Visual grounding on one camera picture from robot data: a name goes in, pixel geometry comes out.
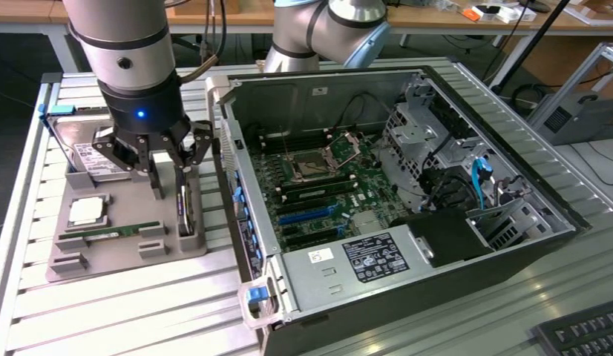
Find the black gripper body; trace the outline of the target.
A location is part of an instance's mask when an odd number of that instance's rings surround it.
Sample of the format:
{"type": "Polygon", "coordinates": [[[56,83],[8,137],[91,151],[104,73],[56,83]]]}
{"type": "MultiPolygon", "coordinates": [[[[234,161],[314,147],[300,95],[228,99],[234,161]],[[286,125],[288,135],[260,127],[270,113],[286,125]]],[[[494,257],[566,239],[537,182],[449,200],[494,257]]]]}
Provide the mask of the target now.
{"type": "Polygon", "coordinates": [[[104,82],[97,84],[113,118],[115,134],[125,145],[139,148],[139,138],[143,137],[151,151],[163,150],[164,135],[170,137],[170,143],[180,145],[190,132],[190,117],[175,72],[148,89],[121,90],[104,82]]]}

